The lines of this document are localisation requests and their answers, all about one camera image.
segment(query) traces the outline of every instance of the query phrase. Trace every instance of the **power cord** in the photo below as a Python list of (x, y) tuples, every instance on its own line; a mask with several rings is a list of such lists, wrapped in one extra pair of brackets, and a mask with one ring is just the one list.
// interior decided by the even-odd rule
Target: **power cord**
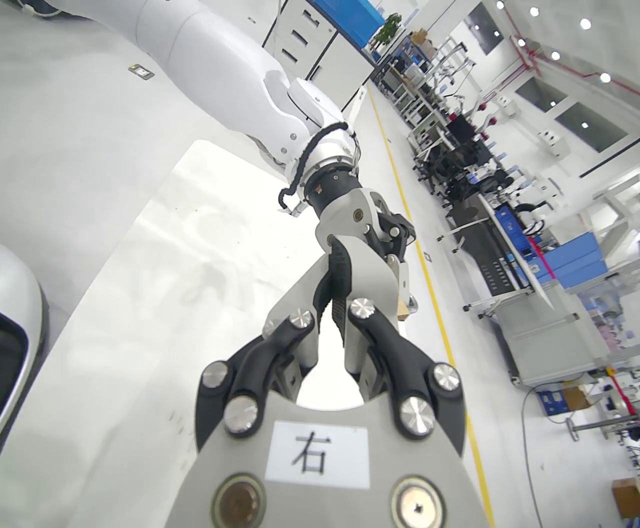
[(469, 76), (469, 74), (471, 73), (471, 71), (472, 71), (475, 67), (476, 67), (476, 65), (474, 64), (473, 66), (471, 66), (471, 67), (469, 68), (469, 71), (468, 71), (468, 72), (467, 72), (467, 74), (465, 75), (465, 78), (464, 78), (464, 79), (462, 79), (462, 82), (458, 85), (458, 88), (456, 89), (456, 91), (455, 91), (455, 92), (453, 92), (453, 93), (446, 93), (446, 94), (444, 95), (444, 97), (453, 97), (454, 95), (456, 95), (456, 94), (460, 91), (460, 88), (462, 88), (462, 85), (463, 85), (463, 84), (465, 84), (465, 81), (467, 80), (467, 77)]
[(59, 9), (59, 10), (54, 11), (53, 13), (49, 13), (47, 15), (47, 14), (43, 14), (43, 13), (38, 13), (33, 8), (33, 6), (31, 6), (29, 4), (25, 4), (22, 0), (17, 0), (17, 2), (20, 4), (20, 7), (22, 8), (22, 11), (27, 13), (29, 16), (36, 16), (36, 17), (40, 17), (41, 19), (50, 19), (52, 17), (57, 17), (62, 12), (62, 9)]
[[(522, 410), (520, 411), (520, 423), (522, 424), (522, 447), (524, 448), (524, 461), (525, 461), (525, 466), (527, 468), (527, 480), (529, 481), (529, 490), (531, 491), (531, 499), (533, 501), (533, 508), (534, 508), (534, 510), (536, 512), (536, 518), (538, 519), (538, 525), (540, 526), (540, 528), (545, 528), (545, 527), (542, 524), (542, 519), (540, 517), (540, 510), (538, 509), (538, 500), (536, 498), (536, 492), (535, 492), (535, 490), (533, 488), (533, 480), (531, 478), (531, 469), (529, 468), (529, 450), (527, 448), (527, 429), (526, 429), (525, 423), (524, 423), (525, 405), (527, 404), (527, 398), (529, 398), (531, 393), (536, 391), (536, 390), (538, 390), (540, 387), (546, 387), (548, 385), (557, 385), (558, 383), (573, 383), (574, 381), (578, 381), (582, 376), (583, 376), (583, 374), (581, 374), (577, 378), (574, 378), (574, 379), (568, 380), (568, 381), (555, 381), (553, 383), (540, 383), (539, 385), (536, 385), (535, 387), (531, 387), (529, 389), (528, 393), (526, 394), (526, 396), (524, 397), (524, 400), (522, 401)], [(596, 383), (593, 387), (591, 387), (591, 389), (589, 390), (589, 394), (591, 393), (591, 391), (595, 387), (597, 387), (597, 385), (598, 384)], [(553, 422), (556, 425), (564, 424), (564, 422), (556, 422), (555, 420), (552, 420), (548, 416), (546, 418), (550, 422)]]
[[(296, 169), (296, 175), (291, 181), (291, 185), (288, 188), (283, 189), (278, 194), (278, 203), (282, 209), (288, 209), (287, 204), (284, 203), (285, 196), (293, 196), (296, 193), (296, 189), (300, 185), (300, 180), (304, 175), (305, 166), (307, 165), (307, 161), (309, 160), (309, 156), (314, 151), (314, 149), (318, 146), (318, 143), (327, 135), (335, 132), (336, 130), (348, 130), (349, 124), (346, 122), (340, 123), (332, 123), (328, 127), (321, 129), (316, 135), (311, 138), (311, 141), (307, 144), (304, 151), (302, 152), (302, 156), (300, 156), (300, 160), (298, 161), (298, 167)], [(351, 134), (351, 138), (355, 141), (356, 133)], [(360, 150), (360, 145), (356, 143), (356, 150)]]

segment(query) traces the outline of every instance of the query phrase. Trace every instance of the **label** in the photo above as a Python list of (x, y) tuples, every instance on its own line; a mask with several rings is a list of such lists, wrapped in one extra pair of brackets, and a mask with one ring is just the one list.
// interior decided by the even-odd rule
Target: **label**
[(273, 424), (265, 480), (368, 490), (366, 428), (282, 422)]

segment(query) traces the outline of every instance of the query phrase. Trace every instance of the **robotic arm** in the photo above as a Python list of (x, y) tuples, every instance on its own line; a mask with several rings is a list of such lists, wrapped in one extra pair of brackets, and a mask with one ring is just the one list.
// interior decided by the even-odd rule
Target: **robotic arm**
[[(319, 218), (325, 254), (261, 335), (202, 374), (200, 454), (167, 527), (488, 526), (460, 461), (460, 376), (397, 330), (399, 307), (415, 307), (404, 260), (415, 231), (360, 185), (360, 148), (339, 108), (311, 83), (290, 83), (273, 57), (198, 0), (51, 3), (145, 51), (196, 105), (284, 168), (284, 210), (311, 205)], [(283, 198), (293, 194), (300, 203), (290, 211)], [(330, 301), (345, 368), (366, 403), (319, 413), (294, 402), (317, 363)]]

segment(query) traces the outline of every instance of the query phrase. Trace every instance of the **white table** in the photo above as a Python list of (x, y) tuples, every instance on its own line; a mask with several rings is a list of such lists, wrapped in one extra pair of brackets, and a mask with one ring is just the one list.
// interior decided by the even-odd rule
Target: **white table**
[[(542, 300), (544, 300), (544, 302), (547, 303), (547, 305), (549, 305), (549, 307), (553, 310), (554, 309), (553, 303), (549, 300), (549, 297), (547, 296), (544, 288), (540, 284), (540, 281), (533, 274), (533, 272), (529, 268), (529, 265), (526, 262), (526, 260), (524, 260), (522, 258), (522, 256), (520, 255), (520, 252), (515, 248), (515, 246), (513, 245), (513, 242), (511, 242), (511, 239), (509, 238), (509, 236), (506, 234), (506, 232), (502, 228), (502, 225), (500, 224), (500, 222), (498, 221), (498, 218), (495, 215), (495, 211), (493, 210), (493, 207), (489, 204), (489, 202), (486, 201), (486, 199), (484, 198), (484, 196), (482, 194), (478, 194), (478, 199), (480, 200), (480, 203), (483, 205), (484, 209), (486, 210), (487, 214), (489, 215), (489, 218), (491, 219), (491, 221), (495, 225), (495, 228), (497, 229), (497, 231), (500, 234), (501, 238), (507, 244), (507, 247), (509, 248), (509, 250), (511, 251), (511, 254), (513, 255), (513, 257), (516, 260), (516, 263), (518, 264), (518, 266), (520, 266), (520, 269), (522, 270), (524, 275), (527, 277), (527, 280), (529, 281), (529, 285), (533, 288), (534, 292), (537, 293), (538, 295), (540, 295), (540, 298)], [(457, 231), (459, 231), (461, 229), (464, 229), (465, 227), (468, 227), (470, 225), (473, 225), (473, 224), (476, 224), (476, 223), (479, 223), (479, 222), (480, 221), (471, 222), (469, 224), (461, 226), (460, 228), (454, 229), (453, 231), (450, 231), (448, 233), (444, 233), (442, 236), (448, 236), (449, 234), (452, 234), (452, 233), (457, 232)], [(504, 302), (504, 301), (506, 301), (508, 299), (513, 299), (513, 298), (519, 297), (521, 295), (525, 295), (525, 294), (527, 294), (527, 292), (528, 292), (528, 289), (525, 288), (525, 289), (520, 289), (520, 290), (515, 290), (515, 291), (503, 293), (501, 295), (496, 295), (494, 297), (489, 297), (488, 299), (482, 299), (480, 301), (469, 303), (468, 305), (465, 306), (465, 310), (467, 308), (473, 308), (473, 307), (477, 307), (477, 306), (481, 306), (481, 305), (485, 305), (485, 304), (491, 304), (491, 307), (486, 309), (483, 312), (486, 315), (491, 315), (491, 314), (493, 314), (495, 309), (502, 302)]]
[[(164, 526), (196, 456), (202, 369), (257, 336), (321, 254), (312, 212), (276, 211), (281, 187), (205, 141), (188, 150), (88, 289), (22, 408), (0, 456), (3, 528)], [(321, 362), (326, 350), (331, 390), (314, 390), (314, 371), (298, 402), (357, 405), (329, 317)]]

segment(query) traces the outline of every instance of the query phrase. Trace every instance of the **yellow floor line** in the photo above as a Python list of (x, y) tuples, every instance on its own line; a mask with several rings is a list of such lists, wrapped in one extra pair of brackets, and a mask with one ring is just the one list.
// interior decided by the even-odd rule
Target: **yellow floor line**
[[(387, 134), (385, 133), (385, 129), (382, 126), (382, 121), (380, 120), (380, 114), (378, 114), (378, 108), (376, 108), (376, 103), (373, 100), (373, 95), (371, 95), (371, 89), (368, 86), (367, 86), (367, 91), (369, 92), (371, 105), (373, 106), (373, 111), (376, 114), (376, 119), (378, 120), (378, 125), (380, 126), (380, 132), (382, 132), (382, 138), (387, 148), (387, 154), (389, 156), (389, 161), (391, 162), (391, 169), (393, 169), (394, 176), (396, 177), (396, 184), (398, 186), (398, 191), (400, 191), (400, 198), (402, 198), (402, 203), (404, 205), (404, 211), (406, 213), (406, 217), (410, 222), (413, 223), (413, 219), (411, 218), (411, 212), (409, 211), (409, 205), (406, 203), (406, 198), (404, 197), (402, 184), (400, 183), (400, 176), (398, 176), (396, 162), (394, 161), (394, 157), (391, 154), (391, 148), (389, 147)], [(433, 304), (433, 311), (436, 314), (436, 320), (438, 321), (438, 326), (440, 327), (440, 335), (442, 336), (442, 342), (444, 343), (444, 348), (447, 351), (447, 358), (449, 359), (449, 363), (451, 363), (451, 365), (455, 367), (456, 360), (454, 359), (453, 352), (451, 351), (451, 343), (449, 342), (449, 336), (447, 335), (447, 330), (445, 329), (445, 326), (444, 326), (442, 313), (440, 311), (440, 307), (438, 306), (438, 301), (436, 299), (435, 291), (433, 290), (433, 283), (431, 282), (429, 271), (427, 271), (427, 263), (424, 260), (424, 254), (422, 252), (422, 248), (420, 247), (420, 242), (418, 242), (418, 240), (415, 241), (415, 249), (418, 251), (418, 258), (420, 259), (422, 272), (424, 273), (424, 278), (426, 279), (426, 282), (427, 282), (427, 288), (429, 289), (429, 295), (431, 296), (431, 302)], [(495, 526), (495, 521), (493, 519), (493, 508), (491, 507), (491, 499), (489, 498), (489, 489), (487, 488), (486, 478), (484, 477), (484, 469), (482, 466), (482, 459), (480, 458), (480, 451), (478, 449), (478, 445), (476, 442), (476, 435), (474, 434), (474, 428), (473, 428), (473, 425), (471, 424), (471, 420), (468, 414), (467, 414), (467, 435), (469, 438), (469, 444), (471, 445), (471, 452), (474, 456), (474, 462), (476, 464), (476, 472), (478, 474), (478, 482), (480, 484), (480, 493), (482, 495), (482, 500), (484, 504), (484, 512), (486, 513), (487, 519), (489, 519), (489, 524), (493, 527)]]

